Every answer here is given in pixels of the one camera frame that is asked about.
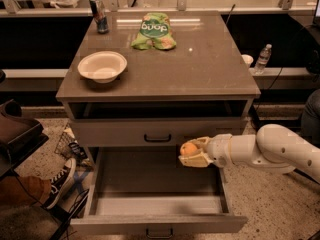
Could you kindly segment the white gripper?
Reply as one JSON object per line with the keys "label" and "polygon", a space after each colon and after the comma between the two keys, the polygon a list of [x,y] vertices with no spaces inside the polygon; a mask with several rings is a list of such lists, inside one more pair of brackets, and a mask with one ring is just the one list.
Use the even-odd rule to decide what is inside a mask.
{"label": "white gripper", "polygon": [[213,138],[208,136],[189,140],[192,147],[196,149],[207,149],[207,154],[199,152],[190,156],[180,155],[180,162],[187,167],[205,168],[214,164],[219,168],[224,168],[231,163],[230,144],[231,134],[219,134]]}

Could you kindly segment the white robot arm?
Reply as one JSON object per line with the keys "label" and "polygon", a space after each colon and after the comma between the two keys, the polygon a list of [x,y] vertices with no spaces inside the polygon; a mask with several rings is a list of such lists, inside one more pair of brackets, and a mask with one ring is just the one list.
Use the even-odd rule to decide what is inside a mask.
{"label": "white robot arm", "polygon": [[298,169],[320,183],[320,149],[277,124],[264,125],[256,134],[189,140],[181,146],[179,160],[195,168],[234,164],[280,174]]}

